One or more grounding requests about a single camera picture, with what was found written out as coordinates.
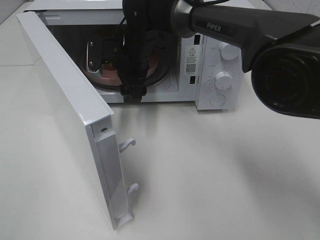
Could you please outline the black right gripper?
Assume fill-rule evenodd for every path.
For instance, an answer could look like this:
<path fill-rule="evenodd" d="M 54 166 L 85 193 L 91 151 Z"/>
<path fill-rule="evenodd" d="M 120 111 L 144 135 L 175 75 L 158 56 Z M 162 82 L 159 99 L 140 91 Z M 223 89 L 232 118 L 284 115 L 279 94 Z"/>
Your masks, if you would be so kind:
<path fill-rule="evenodd" d="M 123 0 L 126 28 L 121 47 L 120 94 L 125 103 L 140 103 L 147 93 L 147 73 L 154 53 L 166 75 L 177 58 L 171 27 L 173 0 Z"/>

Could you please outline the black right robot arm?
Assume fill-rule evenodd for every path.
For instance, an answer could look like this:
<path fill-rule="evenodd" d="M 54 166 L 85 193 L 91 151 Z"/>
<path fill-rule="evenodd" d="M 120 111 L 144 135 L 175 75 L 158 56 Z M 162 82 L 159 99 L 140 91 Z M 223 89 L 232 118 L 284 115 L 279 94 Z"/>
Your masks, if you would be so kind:
<path fill-rule="evenodd" d="M 320 117 L 320 23 L 307 13 L 225 6 L 222 0 L 124 0 L 126 29 L 119 50 L 120 93 L 140 102 L 157 33 L 196 33 L 241 50 L 242 70 L 269 109 Z"/>

